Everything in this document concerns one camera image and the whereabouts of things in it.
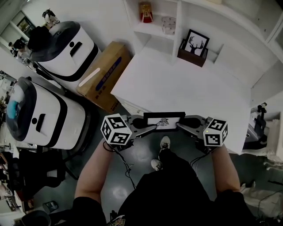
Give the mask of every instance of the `white sneaker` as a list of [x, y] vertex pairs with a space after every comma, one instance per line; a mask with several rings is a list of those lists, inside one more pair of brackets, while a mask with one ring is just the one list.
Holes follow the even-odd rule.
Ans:
[[151, 160], [151, 166], [156, 171], [159, 171], [159, 170], [162, 169], [162, 162], [160, 162], [158, 159], [153, 159], [153, 160]]
[[161, 150], [162, 149], [166, 149], [166, 148], [168, 148], [168, 149], [170, 149], [170, 139], [169, 139], [169, 137], [167, 137], [167, 136], [164, 136], [162, 139], [161, 139], [161, 142], [160, 142], [160, 148], [161, 148]]

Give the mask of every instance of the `white table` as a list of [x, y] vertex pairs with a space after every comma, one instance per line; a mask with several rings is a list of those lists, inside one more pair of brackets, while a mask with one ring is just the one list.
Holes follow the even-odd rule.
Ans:
[[203, 68], [182, 59], [137, 54], [112, 90], [131, 114], [186, 112], [228, 121], [226, 147], [240, 154], [250, 116], [250, 91], [207, 60]]

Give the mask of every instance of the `person's arm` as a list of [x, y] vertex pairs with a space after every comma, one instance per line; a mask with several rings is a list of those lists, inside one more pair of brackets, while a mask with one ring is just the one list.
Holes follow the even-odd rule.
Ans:
[[216, 192], [240, 191], [240, 180], [225, 145], [212, 152]]
[[104, 149], [104, 141], [105, 139], [103, 138], [81, 171], [76, 185], [75, 198], [89, 197], [101, 203], [100, 193], [113, 156], [112, 152]]

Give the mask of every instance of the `cardboard box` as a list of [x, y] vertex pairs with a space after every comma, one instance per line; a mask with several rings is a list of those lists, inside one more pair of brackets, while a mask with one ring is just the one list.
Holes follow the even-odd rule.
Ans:
[[113, 41], [88, 68], [76, 90], [108, 113], [113, 113], [119, 101], [110, 92], [130, 60], [125, 45]]

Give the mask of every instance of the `black cable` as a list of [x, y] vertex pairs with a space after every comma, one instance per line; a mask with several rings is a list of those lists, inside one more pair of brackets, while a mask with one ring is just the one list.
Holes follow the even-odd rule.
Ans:
[[196, 162], [198, 162], [200, 159], [202, 159], [202, 158], [208, 156], [212, 151], [213, 151], [213, 150], [210, 150], [210, 151], [208, 151], [206, 154], [204, 154], [204, 155], [202, 155], [202, 156], [200, 156], [200, 157], [197, 157], [197, 158], [193, 159], [193, 160], [190, 162], [190, 166], [193, 167], [193, 165], [194, 165]]
[[130, 176], [130, 171], [131, 171], [131, 169], [130, 169], [128, 163], [125, 161], [124, 157], [123, 157], [118, 151], [116, 151], [113, 147], [111, 147], [110, 144], [107, 144], [107, 145], [111, 148], [111, 150], [107, 149], [107, 148], [104, 146], [105, 143], [106, 143], [106, 141], [103, 142], [103, 147], [104, 147], [105, 150], [110, 151], [110, 152], [115, 152], [117, 155], [119, 155], [119, 157], [121, 158], [121, 161], [124, 163], [124, 165], [125, 165], [125, 167], [126, 167], [125, 176], [128, 177], [128, 178], [131, 180], [132, 185], [133, 185], [133, 188], [136, 189], [137, 187], [136, 187], [136, 185], [134, 184], [134, 182], [133, 182], [133, 180], [132, 180], [132, 178], [131, 178], [131, 176]]
[[259, 201], [258, 207], [257, 207], [257, 215], [258, 215], [259, 218], [260, 218], [260, 203], [261, 203], [261, 201], [267, 199], [268, 197], [270, 197], [270, 196], [272, 196], [272, 195], [275, 195], [275, 194], [278, 193], [278, 192], [282, 192], [282, 190], [276, 191], [276, 192], [272, 193], [271, 195], [268, 195], [268, 196], [264, 197], [263, 199], [261, 199], [261, 200]]

